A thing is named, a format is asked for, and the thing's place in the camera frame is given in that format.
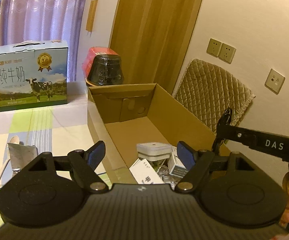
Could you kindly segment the double wall socket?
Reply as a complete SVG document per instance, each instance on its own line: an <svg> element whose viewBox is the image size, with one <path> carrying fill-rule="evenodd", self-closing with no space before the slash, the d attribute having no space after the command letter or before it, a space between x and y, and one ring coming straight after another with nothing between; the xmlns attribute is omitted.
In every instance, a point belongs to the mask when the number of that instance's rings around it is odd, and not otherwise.
<svg viewBox="0 0 289 240"><path fill-rule="evenodd" d="M236 48L211 38L209 40L206 53L217 57L228 64L231 64L236 53Z"/></svg>

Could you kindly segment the single wall outlet plate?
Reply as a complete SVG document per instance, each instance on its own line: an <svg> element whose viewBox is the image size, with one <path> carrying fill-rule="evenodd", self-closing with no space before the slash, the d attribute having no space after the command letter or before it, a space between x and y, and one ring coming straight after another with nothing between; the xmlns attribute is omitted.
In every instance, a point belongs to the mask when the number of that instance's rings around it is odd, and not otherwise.
<svg viewBox="0 0 289 240"><path fill-rule="evenodd" d="M268 77L264 83L264 86L274 92L275 94L279 94L283 83L285 81L285 77L277 72L274 69L270 69Z"/></svg>

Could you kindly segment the wooden door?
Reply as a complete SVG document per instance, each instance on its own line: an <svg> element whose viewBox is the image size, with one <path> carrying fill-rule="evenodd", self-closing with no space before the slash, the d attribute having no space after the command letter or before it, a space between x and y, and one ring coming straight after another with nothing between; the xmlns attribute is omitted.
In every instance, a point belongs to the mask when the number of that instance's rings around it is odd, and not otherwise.
<svg viewBox="0 0 289 240"><path fill-rule="evenodd" d="M119 0L110 48L125 84L157 83L172 93L202 0Z"/></svg>

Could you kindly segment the clear plastic bag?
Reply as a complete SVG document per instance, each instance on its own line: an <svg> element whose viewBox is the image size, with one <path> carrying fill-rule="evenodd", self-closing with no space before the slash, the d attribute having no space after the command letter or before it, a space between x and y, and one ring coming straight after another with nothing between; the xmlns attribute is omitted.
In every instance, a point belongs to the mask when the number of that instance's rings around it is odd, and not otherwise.
<svg viewBox="0 0 289 240"><path fill-rule="evenodd" d="M165 183L169 184L171 188L174 190L177 185L179 179L175 176L169 174L168 167L164 164L165 160L158 160L153 162L154 169L157 172L160 179Z"/></svg>

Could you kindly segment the right black wrapped bowl stack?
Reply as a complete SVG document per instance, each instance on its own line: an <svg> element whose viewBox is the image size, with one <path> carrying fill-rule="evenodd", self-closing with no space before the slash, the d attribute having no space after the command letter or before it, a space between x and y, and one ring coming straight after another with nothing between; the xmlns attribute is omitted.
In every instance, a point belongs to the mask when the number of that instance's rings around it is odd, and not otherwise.
<svg viewBox="0 0 289 240"><path fill-rule="evenodd" d="M108 86L123 84L121 57L107 47L91 47L82 64L87 86Z"/></svg>

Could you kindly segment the white speckled spoon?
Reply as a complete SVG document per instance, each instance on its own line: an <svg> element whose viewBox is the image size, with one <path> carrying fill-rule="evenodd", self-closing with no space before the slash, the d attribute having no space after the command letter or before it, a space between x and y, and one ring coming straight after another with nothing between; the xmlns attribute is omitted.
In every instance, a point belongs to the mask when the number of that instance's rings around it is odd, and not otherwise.
<svg viewBox="0 0 289 240"><path fill-rule="evenodd" d="M10 139L9 143L7 144L7 158L4 161L2 167L0 168L0 181L1 181L2 175L3 175L6 167L7 167L8 163L9 163L9 161L10 161L10 150L9 150L9 146L8 145L9 144L19 144L19 143L20 143L20 139L19 139L19 137L17 135L15 135L15 136L13 136Z"/></svg>

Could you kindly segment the quilted brown chair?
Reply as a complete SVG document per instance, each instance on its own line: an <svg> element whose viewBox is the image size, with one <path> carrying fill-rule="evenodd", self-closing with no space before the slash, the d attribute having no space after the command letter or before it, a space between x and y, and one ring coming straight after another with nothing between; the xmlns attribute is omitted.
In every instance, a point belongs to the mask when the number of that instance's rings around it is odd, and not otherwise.
<svg viewBox="0 0 289 240"><path fill-rule="evenodd" d="M174 96L213 133L227 108L232 109L231 125L238 126L255 97L230 72L200 59L188 64Z"/></svg>

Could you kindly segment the open cardboard box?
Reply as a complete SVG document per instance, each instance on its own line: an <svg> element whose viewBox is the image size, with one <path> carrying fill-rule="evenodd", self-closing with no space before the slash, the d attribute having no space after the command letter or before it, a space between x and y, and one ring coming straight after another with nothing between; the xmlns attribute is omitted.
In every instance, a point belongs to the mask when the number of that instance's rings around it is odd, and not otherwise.
<svg viewBox="0 0 289 240"><path fill-rule="evenodd" d="M134 184L131 165L136 145L184 141L195 150L210 150L214 133L158 84L88 88L88 128L106 145L103 165L111 182Z"/></svg>

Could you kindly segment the purple curtain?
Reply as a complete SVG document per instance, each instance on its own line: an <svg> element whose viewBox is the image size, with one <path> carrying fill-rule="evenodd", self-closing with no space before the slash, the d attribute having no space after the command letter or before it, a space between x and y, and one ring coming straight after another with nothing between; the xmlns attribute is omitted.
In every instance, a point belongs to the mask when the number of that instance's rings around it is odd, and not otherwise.
<svg viewBox="0 0 289 240"><path fill-rule="evenodd" d="M0 0L0 46L65 40L67 80L77 81L77 54L86 0Z"/></svg>

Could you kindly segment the wooden wall strip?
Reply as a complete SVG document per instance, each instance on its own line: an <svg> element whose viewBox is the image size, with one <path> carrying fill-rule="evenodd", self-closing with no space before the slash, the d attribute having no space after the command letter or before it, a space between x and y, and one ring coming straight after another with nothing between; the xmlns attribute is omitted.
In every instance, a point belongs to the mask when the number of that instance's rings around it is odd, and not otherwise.
<svg viewBox="0 0 289 240"><path fill-rule="evenodd" d="M86 22L86 27L85 27L85 30L88 32L89 35L91 35L91 33L93 31L98 1L99 0L91 0L90 1L90 6L89 6L89 11L88 11L88 16L87 16L87 22Z"/></svg>

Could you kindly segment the white square plastic container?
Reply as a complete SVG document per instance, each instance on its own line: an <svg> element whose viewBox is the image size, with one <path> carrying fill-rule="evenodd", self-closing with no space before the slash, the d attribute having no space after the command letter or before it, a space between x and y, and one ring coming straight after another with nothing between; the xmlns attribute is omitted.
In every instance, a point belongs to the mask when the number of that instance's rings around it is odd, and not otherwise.
<svg viewBox="0 0 289 240"><path fill-rule="evenodd" d="M139 158L148 161L168 159L172 153L172 146L161 142L147 142L136 145Z"/></svg>

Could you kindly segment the silver foil pouch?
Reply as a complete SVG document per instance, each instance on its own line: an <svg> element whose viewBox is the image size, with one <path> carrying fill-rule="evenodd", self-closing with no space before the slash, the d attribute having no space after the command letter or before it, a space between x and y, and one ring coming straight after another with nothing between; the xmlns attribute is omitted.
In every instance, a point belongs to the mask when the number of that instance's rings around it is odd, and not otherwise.
<svg viewBox="0 0 289 240"><path fill-rule="evenodd" d="M8 143L12 176L18 174L27 164L38 156L36 146Z"/></svg>

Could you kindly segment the white mecobalamin tablet box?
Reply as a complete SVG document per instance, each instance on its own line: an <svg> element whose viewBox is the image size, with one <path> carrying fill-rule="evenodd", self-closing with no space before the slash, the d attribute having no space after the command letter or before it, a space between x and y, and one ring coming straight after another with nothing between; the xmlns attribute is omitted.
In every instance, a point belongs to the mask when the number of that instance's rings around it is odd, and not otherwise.
<svg viewBox="0 0 289 240"><path fill-rule="evenodd" d="M137 159L129 170L138 184L164 183L146 159Z"/></svg>

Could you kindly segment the blue milk carton box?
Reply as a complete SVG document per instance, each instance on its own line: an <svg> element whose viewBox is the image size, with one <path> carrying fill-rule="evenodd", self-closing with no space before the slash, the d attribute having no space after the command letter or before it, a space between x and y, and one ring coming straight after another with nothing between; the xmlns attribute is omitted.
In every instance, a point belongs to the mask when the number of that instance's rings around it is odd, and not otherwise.
<svg viewBox="0 0 289 240"><path fill-rule="evenodd" d="M67 59L63 40L0 46L0 111L66 104Z"/></svg>

